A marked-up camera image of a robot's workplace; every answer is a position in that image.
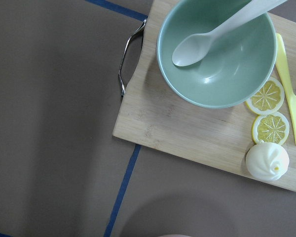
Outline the white plastic spoon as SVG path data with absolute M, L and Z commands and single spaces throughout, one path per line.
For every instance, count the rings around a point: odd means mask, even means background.
M 285 0 L 250 1 L 213 30 L 206 33 L 192 34 L 181 41 L 173 51 L 173 64 L 179 67 L 185 67 L 199 62 L 207 55 L 212 44 L 218 38 L 276 8 L 284 2 Z

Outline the green bowl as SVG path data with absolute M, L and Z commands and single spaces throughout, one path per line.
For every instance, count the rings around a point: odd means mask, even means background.
M 164 19 L 156 43 L 160 71 L 171 89 L 206 108 L 238 105 L 256 94 L 275 64 L 276 36 L 263 14 L 219 38 L 199 62 L 178 67 L 176 46 L 187 36 L 214 29 L 247 4 L 245 0 L 181 0 Z

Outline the lemon slice upper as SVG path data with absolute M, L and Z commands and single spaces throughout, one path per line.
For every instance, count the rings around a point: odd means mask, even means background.
M 263 87 L 246 100 L 247 107 L 258 115 L 269 115 L 278 111 L 285 99 L 285 92 L 278 79 L 270 77 Z

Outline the lemon slice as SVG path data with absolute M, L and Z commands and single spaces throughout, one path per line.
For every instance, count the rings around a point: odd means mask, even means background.
M 258 115 L 269 115 L 278 111 L 285 99 L 285 92 L 278 79 L 270 77 L 263 87 L 246 100 L 247 107 Z
M 258 144 L 261 142 L 271 142 L 283 145 L 289 135 L 290 125 L 287 118 L 280 112 L 269 115 L 258 115 L 253 124 L 251 136 Z

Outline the lemon slice lower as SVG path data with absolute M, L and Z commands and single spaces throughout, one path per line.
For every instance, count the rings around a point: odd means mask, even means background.
M 261 142 L 271 142 L 283 145 L 289 135 L 290 125 L 287 118 L 280 112 L 269 115 L 258 115 L 253 124 L 251 136 L 258 144 Z

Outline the white garlic bulb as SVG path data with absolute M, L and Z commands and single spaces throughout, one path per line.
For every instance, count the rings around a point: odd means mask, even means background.
M 262 142 L 249 149 L 245 163 L 254 178 L 269 182 L 280 179 L 288 171 L 290 159 L 281 145 Z

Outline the yellow plastic knife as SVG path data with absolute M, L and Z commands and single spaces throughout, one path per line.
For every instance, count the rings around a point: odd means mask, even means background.
M 294 131 L 294 138 L 296 144 L 296 95 L 293 90 L 292 80 L 289 71 L 288 59 L 285 50 L 285 45 L 282 36 L 279 33 L 276 33 L 276 40 L 277 40 L 277 55 L 275 66 L 282 82 L 282 86 L 284 88 L 286 100 L 288 103 L 293 131 Z

